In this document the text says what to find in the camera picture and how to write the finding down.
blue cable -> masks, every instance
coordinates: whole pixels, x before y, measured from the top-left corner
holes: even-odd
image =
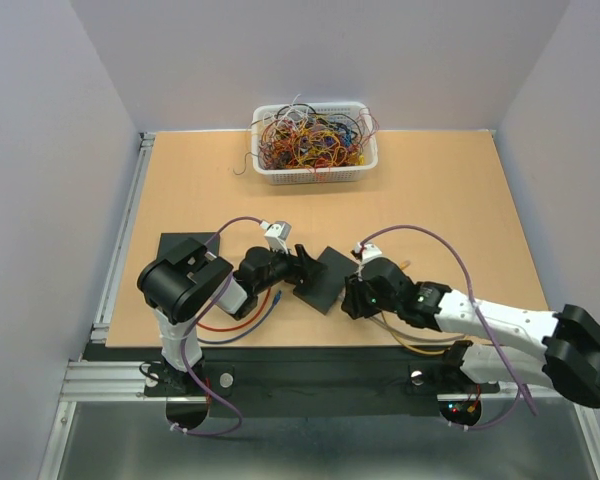
[[[232,342],[235,342],[236,340],[240,340],[241,338],[246,337],[251,332],[253,332],[256,328],[258,328],[262,324],[262,322],[264,322],[267,319],[267,317],[269,316],[269,314],[271,314],[271,312],[273,311],[273,308],[280,301],[280,297],[281,296],[282,296],[282,290],[278,290],[278,293],[276,293],[276,295],[273,297],[273,302],[271,303],[271,306],[269,307],[269,310],[267,310],[265,312],[265,314],[262,316],[262,318],[260,320],[258,320],[258,323],[256,323],[249,330],[245,330],[240,335],[236,335],[235,337],[228,338],[226,340],[203,340],[202,338],[198,337],[198,341],[200,343],[204,343],[206,345],[226,345],[227,343],[232,343]]]

white plastic basket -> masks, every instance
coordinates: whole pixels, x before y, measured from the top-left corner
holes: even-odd
[[[311,103],[309,104],[318,113],[335,114],[343,113],[356,118],[360,110],[367,107],[360,102],[332,102],[332,103]],[[272,117],[285,105],[266,105],[256,109],[253,112],[253,126],[251,127],[251,152],[253,155],[253,168],[256,172],[274,185],[286,185],[291,183],[323,183],[323,182],[355,182],[378,164],[378,145],[375,135],[371,137],[365,146],[362,154],[364,155],[364,165],[353,167],[333,167],[317,168],[315,171],[305,169],[290,170],[265,170],[260,163],[260,136],[264,130],[264,122],[268,117]],[[372,131],[373,125],[368,115],[363,115],[367,130]]]

wall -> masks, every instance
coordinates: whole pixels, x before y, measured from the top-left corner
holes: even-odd
[[[568,0],[72,0],[141,131],[358,99],[383,128],[495,128]]]
[[[0,479],[37,477],[136,139],[70,4],[0,2]]]
[[[600,0],[571,2],[496,142],[551,306],[600,322]]]

orange wire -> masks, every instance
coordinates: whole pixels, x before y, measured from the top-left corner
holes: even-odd
[[[241,328],[246,327],[247,325],[249,325],[251,322],[253,322],[256,318],[258,318],[260,316],[260,314],[262,313],[262,310],[264,310],[265,305],[267,304],[267,300],[269,300],[269,295],[271,294],[271,287],[269,287],[269,290],[267,290],[267,295],[264,297],[264,301],[262,302],[262,305],[260,305],[260,309],[256,312],[256,314],[251,317],[249,320],[247,320],[244,323],[241,323],[240,325],[236,325],[235,327],[230,327],[230,328],[215,328],[215,327],[209,327],[208,325],[204,325],[202,323],[198,323],[198,327],[204,329],[204,330],[209,330],[210,332],[233,332],[235,330],[240,330]]]

